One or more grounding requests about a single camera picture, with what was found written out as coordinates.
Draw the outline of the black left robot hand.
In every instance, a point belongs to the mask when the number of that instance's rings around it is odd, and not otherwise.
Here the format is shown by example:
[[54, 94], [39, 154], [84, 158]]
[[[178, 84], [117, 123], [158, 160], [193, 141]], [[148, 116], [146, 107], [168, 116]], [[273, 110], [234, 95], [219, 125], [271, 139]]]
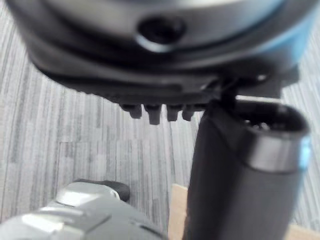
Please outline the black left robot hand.
[[281, 240], [310, 127], [278, 99], [299, 79], [317, 0], [8, 0], [34, 66], [152, 125], [200, 120], [182, 237]]

